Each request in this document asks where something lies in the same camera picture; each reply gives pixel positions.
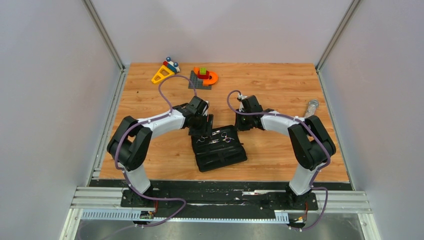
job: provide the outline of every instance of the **black tool tray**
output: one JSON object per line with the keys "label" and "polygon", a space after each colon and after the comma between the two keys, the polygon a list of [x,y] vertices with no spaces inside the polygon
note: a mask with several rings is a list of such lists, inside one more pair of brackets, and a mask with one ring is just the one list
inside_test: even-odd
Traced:
{"label": "black tool tray", "polygon": [[222,168],[248,159],[233,125],[213,128],[211,136],[192,136],[191,145],[200,172]]}

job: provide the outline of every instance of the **silver tool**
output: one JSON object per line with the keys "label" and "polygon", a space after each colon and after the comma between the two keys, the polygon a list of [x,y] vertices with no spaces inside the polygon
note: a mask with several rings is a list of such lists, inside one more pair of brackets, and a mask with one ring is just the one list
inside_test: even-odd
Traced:
{"label": "silver tool", "polygon": [[203,143],[208,137],[207,136],[202,136],[201,138],[199,138],[196,143]]}
{"label": "silver tool", "polygon": [[314,115],[319,105],[320,103],[318,102],[318,100],[316,99],[310,100],[307,104],[305,118],[309,118],[310,116]]}
{"label": "silver tool", "polygon": [[225,141],[226,143],[229,143],[229,142],[231,142],[231,140],[234,140],[234,138],[232,138],[232,137],[227,137],[226,131],[221,134],[221,137],[224,138],[223,141]]}
{"label": "silver tool", "polygon": [[214,132],[212,132],[212,136],[213,136],[213,135],[217,135],[217,134],[219,134],[220,132],[221,132],[221,130],[214,131]]}
{"label": "silver tool", "polygon": [[210,141],[210,142],[208,142],[208,143],[206,143],[206,144],[199,145],[199,147],[201,147],[201,146],[205,146],[205,145],[209,145],[209,144],[215,144],[215,143],[217,143],[217,142],[219,142],[219,141],[220,141],[219,139],[215,139],[215,140],[212,140],[212,141]]}

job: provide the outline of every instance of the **gray floor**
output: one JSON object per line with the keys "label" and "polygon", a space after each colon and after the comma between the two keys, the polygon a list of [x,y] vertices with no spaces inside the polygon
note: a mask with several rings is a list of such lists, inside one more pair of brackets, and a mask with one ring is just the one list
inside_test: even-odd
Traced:
{"label": "gray floor", "polygon": [[[308,214],[308,222],[317,214]],[[101,240],[129,221],[83,220],[81,240]],[[315,228],[295,232],[282,224],[166,222],[152,228],[131,228],[108,240],[364,240],[357,214],[325,214]]]}

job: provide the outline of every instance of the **wood grain surface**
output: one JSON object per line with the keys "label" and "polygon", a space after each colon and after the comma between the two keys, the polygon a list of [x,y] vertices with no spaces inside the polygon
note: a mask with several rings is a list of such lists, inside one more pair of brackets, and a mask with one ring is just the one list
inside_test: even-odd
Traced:
{"label": "wood grain surface", "polygon": [[[158,93],[158,85],[151,78],[160,63],[134,63],[126,79],[113,133],[126,116],[148,118],[169,110],[167,103]],[[331,138],[336,136],[329,117],[321,86],[313,64],[280,63],[181,63],[181,74],[190,76],[193,67],[206,67],[216,72],[219,80],[212,90],[197,90],[197,95],[210,102],[209,113],[214,115],[213,127],[235,123],[235,113],[227,106],[227,95],[240,90],[243,95],[256,95],[264,109],[271,108],[291,116],[302,117],[307,103],[317,99],[320,103],[317,115]],[[171,78],[162,86],[163,93],[172,105],[187,103],[193,97],[188,81]],[[231,104],[239,106],[237,94],[231,96]],[[176,130],[161,135],[150,142],[145,170],[149,179],[166,180],[231,180],[231,181],[290,181],[298,162],[293,153],[290,138],[282,134],[252,129],[239,132],[244,143],[247,161],[208,172],[200,172],[191,147],[188,129]],[[322,170],[317,181],[349,181],[338,144],[337,153],[331,164]],[[123,175],[114,168],[110,154],[100,172],[103,179],[122,179]]]}

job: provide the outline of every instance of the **gray wall panel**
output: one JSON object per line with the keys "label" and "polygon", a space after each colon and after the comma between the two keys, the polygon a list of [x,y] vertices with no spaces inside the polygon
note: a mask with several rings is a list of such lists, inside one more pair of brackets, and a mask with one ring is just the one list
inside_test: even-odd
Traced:
{"label": "gray wall panel", "polygon": [[82,1],[0,1],[0,239],[59,237],[118,76]]}
{"label": "gray wall panel", "polygon": [[351,0],[93,0],[122,60],[317,63]]}
{"label": "gray wall panel", "polygon": [[424,2],[364,0],[322,70],[351,180],[384,240],[424,239]]}

